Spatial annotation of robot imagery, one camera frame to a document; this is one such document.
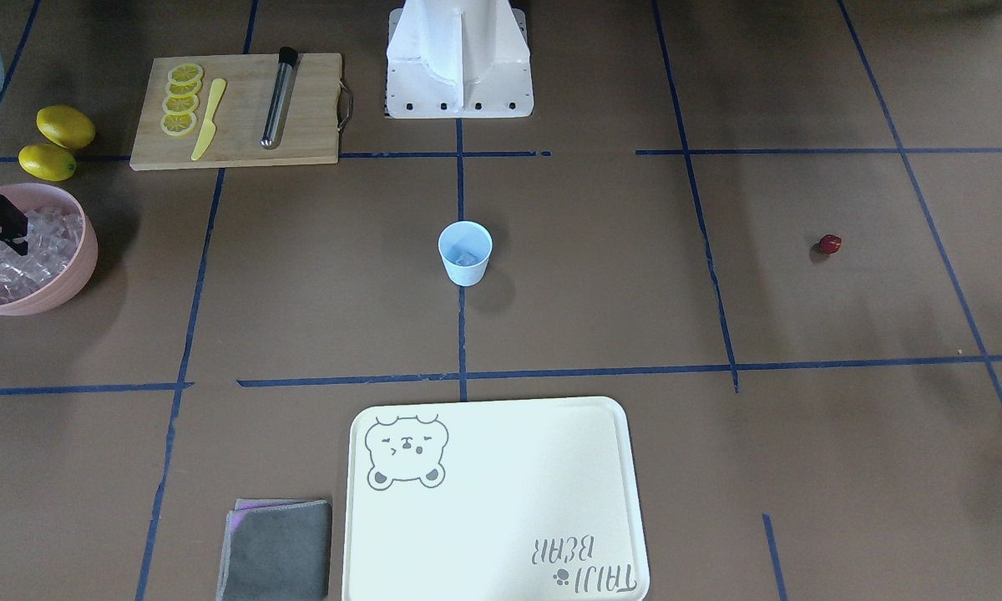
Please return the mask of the grey folded cloth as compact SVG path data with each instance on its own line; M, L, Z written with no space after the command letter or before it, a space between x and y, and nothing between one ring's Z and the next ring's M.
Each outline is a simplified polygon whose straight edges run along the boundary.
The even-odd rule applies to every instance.
M325 600L331 528L326 499L237 499L225 517L215 598Z

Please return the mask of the red strawberry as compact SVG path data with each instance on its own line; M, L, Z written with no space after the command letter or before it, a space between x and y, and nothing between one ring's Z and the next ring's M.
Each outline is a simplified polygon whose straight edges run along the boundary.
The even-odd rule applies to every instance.
M824 235L817 243L817 249L823 255L834 255L842 248L843 240L838 235Z

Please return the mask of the lemon slice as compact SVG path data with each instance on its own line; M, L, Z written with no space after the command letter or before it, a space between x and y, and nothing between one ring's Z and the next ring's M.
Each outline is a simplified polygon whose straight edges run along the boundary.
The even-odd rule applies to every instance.
M164 113L159 125L162 133L168 134L170 137L183 137L196 129L197 117L193 111Z
M166 96L168 98L195 98L202 88L202 80L193 81L170 81L166 84Z
M198 63L181 63L170 68L166 79L170 84L191 85L201 80L204 72L203 66Z
M164 108L164 112L168 115L186 115L195 113L199 105L200 100L197 94L166 95L162 108Z

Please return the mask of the wooden cutting board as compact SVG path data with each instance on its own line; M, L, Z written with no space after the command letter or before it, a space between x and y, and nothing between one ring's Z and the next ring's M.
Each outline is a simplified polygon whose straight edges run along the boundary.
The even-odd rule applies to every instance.
M271 106L277 72L277 54L245 56L179 56L155 58L139 114L137 134L129 164L135 171L208 169L261 166L335 164L338 161L341 119L343 57L339 53L302 53L292 72L277 145L261 145L266 115ZM217 134L210 148L194 160L191 151L199 136L193 129L185 136L169 136L161 128L168 72L181 63L204 69L197 93L203 118L211 81L223 78L226 91L215 115Z

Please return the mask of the steel muddler black tip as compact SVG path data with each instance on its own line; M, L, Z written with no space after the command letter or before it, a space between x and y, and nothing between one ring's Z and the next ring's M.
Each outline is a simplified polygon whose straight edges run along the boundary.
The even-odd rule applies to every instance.
M274 149L279 144L287 95L294 79L298 58L298 51L288 46L281 47L277 54L276 78L273 81L271 102L260 139L263 149Z

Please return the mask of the whole lemon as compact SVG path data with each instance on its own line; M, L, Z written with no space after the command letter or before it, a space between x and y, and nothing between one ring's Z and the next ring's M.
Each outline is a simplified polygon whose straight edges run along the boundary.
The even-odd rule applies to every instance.
M37 179L61 182L77 171L78 161L68 149L56 144L29 144L18 152L18 164Z
M52 144L80 151L93 143L96 126L88 115L68 105L50 105L37 111L35 124Z

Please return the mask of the cream bear tray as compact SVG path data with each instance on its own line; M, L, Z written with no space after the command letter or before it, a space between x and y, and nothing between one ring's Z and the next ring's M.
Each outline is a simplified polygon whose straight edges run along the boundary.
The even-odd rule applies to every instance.
M371 407L352 420L344 600L645 600L624 408L607 396Z

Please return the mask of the yellow plastic knife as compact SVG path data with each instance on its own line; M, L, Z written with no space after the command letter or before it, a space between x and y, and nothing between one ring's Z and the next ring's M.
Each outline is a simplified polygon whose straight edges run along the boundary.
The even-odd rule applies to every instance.
M214 80L211 80L210 91L208 92L207 102L205 105L204 118L202 123L200 123L199 136L197 136L197 140L195 145L193 145L193 149L190 154L191 161L202 159L204 153L210 148L212 140L215 139L215 135L217 134L215 115L217 114L226 88L227 80L225 78L215 78Z

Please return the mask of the light blue cup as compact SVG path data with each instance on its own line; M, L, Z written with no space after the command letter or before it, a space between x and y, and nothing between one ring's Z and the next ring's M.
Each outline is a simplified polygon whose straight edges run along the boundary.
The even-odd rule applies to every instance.
M484 277L493 253L493 236L478 222L456 221L438 236L438 252L452 283L469 288Z

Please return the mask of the pink bowl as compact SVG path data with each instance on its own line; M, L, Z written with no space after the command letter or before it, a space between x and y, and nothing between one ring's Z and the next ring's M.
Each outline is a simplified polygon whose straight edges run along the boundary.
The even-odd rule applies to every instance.
M57 308L70 300L84 289L93 276L98 259L98 243L95 230L85 216L84 208L72 194L54 185L19 183L1 185L0 194L6 195L13 205L25 214L27 210L58 206L67 213L78 214L84 221L83 243L71 259L68 269L58 276L51 285L37 290L22 300L13 300L0 306L0 316L30 316Z

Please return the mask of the clear ice cubes pile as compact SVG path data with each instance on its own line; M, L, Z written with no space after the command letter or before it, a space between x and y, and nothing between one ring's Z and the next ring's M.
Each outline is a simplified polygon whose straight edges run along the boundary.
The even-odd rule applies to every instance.
M27 210L27 254L0 240L0 306L22 300L68 269L84 242L84 218L58 206Z

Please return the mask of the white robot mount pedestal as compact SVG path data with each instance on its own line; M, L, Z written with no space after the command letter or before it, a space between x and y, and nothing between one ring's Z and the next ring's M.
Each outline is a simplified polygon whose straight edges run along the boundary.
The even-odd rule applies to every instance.
M391 119L519 119L533 113L524 12L509 1L406 1L389 14Z

